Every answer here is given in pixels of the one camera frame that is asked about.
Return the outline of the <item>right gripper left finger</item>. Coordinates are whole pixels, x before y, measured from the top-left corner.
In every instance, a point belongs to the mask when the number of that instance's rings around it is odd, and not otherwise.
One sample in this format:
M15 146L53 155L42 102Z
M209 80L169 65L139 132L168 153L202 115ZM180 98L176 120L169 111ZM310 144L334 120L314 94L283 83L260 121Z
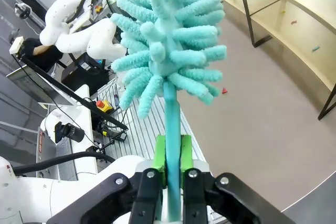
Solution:
M125 214L130 214L129 223L154 223L162 210L164 159L161 164L131 178L110 175L47 223L113 223Z

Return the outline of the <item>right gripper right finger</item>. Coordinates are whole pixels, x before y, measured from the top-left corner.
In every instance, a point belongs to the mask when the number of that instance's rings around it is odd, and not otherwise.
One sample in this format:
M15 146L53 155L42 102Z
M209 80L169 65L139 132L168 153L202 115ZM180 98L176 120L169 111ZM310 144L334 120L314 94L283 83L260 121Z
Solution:
M196 168L189 135L181 136L180 161L184 223L207 223L207 207L230 223L293 223L234 174L213 177L210 172Z

